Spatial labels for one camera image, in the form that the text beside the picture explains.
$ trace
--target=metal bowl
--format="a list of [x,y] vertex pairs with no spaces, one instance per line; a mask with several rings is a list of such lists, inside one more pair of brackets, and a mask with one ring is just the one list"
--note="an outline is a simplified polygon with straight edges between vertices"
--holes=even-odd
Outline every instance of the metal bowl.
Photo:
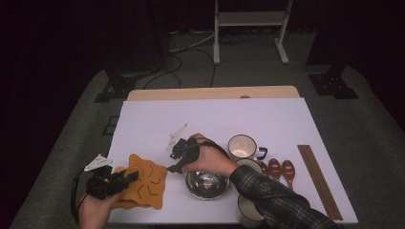
[[197,198],[218,198],[229,184],[229,179],[219,175],[211,175],[202,171],[188,172],[185,175],[188,190]]

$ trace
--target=folded cloth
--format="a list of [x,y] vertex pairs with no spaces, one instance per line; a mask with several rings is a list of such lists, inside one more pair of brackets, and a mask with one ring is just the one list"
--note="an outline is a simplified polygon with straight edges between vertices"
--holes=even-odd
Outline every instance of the folded cloth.
[[167,175],[166,167],[155,164],[151,160],[144,160],[132,154],[129,156],[128,168],[118,166],[115,172],[125,170],[125,176],[139,172],[139,179],[130,183],[121,200],[114,208],[153,207],[161,209],[163,206],[163,192]]

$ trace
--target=white cup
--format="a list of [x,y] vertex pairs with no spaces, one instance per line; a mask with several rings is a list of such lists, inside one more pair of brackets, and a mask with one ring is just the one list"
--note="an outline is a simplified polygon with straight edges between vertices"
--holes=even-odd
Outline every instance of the white cup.
[[249,159],[249,158],[240,159],[240,160],[237,160],[236,163],[238,165],[246,164],[246,165],[252,167],[257,172],[262,173],[262,168],[260,167],[260,165],[252,159]]
[[[267,155],[267,148],[258,147],[256,142],[248,135],[235,135],[228,142],[228,151],[233,161],[239,159],[263,160]],[[256,152],[264,152],[256,158]]]
[[236,216],[241,225],[249,229],[258,228],[265,222],[265,218],[259,214],[253,202],[241,195],[238,196]]

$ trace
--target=person's hand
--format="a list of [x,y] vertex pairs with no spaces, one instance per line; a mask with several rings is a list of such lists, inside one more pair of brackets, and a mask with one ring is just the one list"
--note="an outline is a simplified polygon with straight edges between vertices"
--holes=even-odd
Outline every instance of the person's hand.
[[122,197],[124,192],[125,190],[106,199],[98,199],[90,195],[83,197],[78,209],[79,228],[104,228],[108,222],[114,203]]
[[[195,134],[190,138],[196,138],[197,142],[203,143],[207,139],[201,134]],[[201,146],[199,159],[181,168],[183,172],[204,171],[208,174],[229,177],[238,167],[238,164],[224,156],[219,150],[211,146]]]

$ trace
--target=brown spoon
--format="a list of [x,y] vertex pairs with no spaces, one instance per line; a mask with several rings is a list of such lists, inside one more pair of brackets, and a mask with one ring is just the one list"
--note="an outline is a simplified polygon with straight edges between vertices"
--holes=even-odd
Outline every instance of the brown spoon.
[[280,181],[281,176],[281,165],[276,158],[272,158],[268,162],[268,175],[273,177],[275,180]]
[[292,180],[295,177],[295,168],[291,161],[285,160],[282,166],[283,176],[288,181],[288,186],[290,190],[292,189]]
[[268,168],[265,165],[265,163],[261,160],[257,161],[257,163],[259,164],[260,168],[262,169],[262,173],[268,177]]

